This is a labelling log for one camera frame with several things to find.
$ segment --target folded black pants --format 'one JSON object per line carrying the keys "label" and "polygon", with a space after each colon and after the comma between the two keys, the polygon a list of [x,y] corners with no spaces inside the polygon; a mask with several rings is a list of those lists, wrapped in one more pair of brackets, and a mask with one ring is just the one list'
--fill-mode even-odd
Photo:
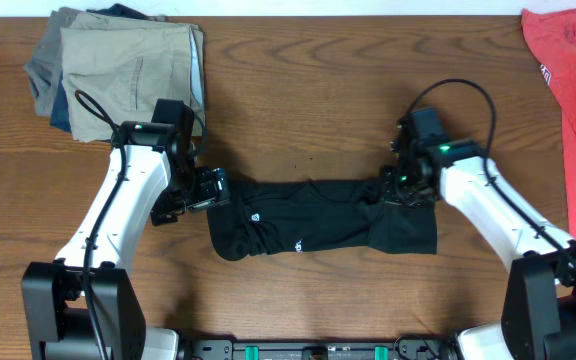
{"label": "folded black pants", "polygon": [[207,210],[213,246],[226,260],[351,246],[437,252],[434,208],[387,204],[378,180],[232,182],[230,191],[230,204]]}

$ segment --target clothing label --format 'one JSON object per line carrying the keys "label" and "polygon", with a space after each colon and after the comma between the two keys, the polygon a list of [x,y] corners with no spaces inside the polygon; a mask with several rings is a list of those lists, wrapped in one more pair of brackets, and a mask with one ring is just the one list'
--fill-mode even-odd
{"label": "clothing label", "polygon": [[548,86],[550,86],[550,78],[552,77],[552,75],[550,75],[550,71],[548,70],[546,65],[541,64],[541,66],[539,67],[539,70],[541,70],[541,75],[544,76],[544,80],[546,80],[546,84],[548,84]]}

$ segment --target wood grain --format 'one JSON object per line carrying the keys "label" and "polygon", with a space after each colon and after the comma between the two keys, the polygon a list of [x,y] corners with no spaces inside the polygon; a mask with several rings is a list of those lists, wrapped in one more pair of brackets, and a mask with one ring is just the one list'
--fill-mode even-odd
{"label": "wood grain", "polygon": [[[206,34],[204,162],[259,181],[357,179],[394,159],[395,120],[426,86],[474,80],[499,111],[493,157],[566,227],[560,111],[517,17],[179,18]],[[34,115],[23,64],[46,19],[0,19],[0,359],[29,357],[20,280],[50,261],[105,175],[106,144]],[[482,141],[480,95],[449,85],[424,101],[455,136]],[[474,228],[437,208],[439,255],[366,248],[220,259],[205,214],[147,226],[132,283],[148,323],[241,339],[446,334],[501,313],[506,272]]]}

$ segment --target wooden table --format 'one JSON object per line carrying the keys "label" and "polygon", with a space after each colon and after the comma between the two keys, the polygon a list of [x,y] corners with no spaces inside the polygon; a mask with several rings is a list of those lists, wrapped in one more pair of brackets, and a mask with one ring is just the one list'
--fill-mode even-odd
{"label": "wooden table", "polygon": [[[189,18],[206,34],[209,152],[260,181],[361,179],[391,163],[395,120],[431,83],[483,85],[499,111],[506,178],[567,226],[560,110],[518,17]],[[51,261],[105,176],[108,146],[37,117],[22,66],[46,19],[0,19],[0,359],[29,357],[20,281]],[[485,139],[478,93],[431,93],[455,137]],[[456,210],[437,207],[439,254],[368,248],[222,260],[206,215],[145,229],[131,274],[150,325],[240,339],[393,339],[498,320],[507,274]]]}

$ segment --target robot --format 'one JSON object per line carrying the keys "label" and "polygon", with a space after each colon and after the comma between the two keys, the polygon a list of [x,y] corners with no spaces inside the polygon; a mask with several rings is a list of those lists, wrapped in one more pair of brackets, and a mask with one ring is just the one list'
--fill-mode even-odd
{"label": "robot", "polygon": [[[415,110],[426,93],[451,82],[475,87],[488,101],[493,118],[485,149],[450,139],[433,109]],[[159,100],[152,122],[116,126],[87,94],[77,92],[77,99],[113,128],[113,150],[73,237],[53,262],[33,262],[23,276],[33,359],[576,359],[576,241],[528,204],[489,159],[496,115],[475,83],[443,80],[411,105],[391,143],[399,166],[382,170],[383,197],[413,207],[443,200],[472,222],[510,272],[501,321],[448,339],[415,335],[388,343],[189,340],[147,326],[128,274],[148,217],[162,225],[226,204],[228,177],[223,169],[195,167],[195,117],[182,102]],[[557,284],[572,287],[572,295],[557,298]],[[68,307],[82,293],[88,309]]]}

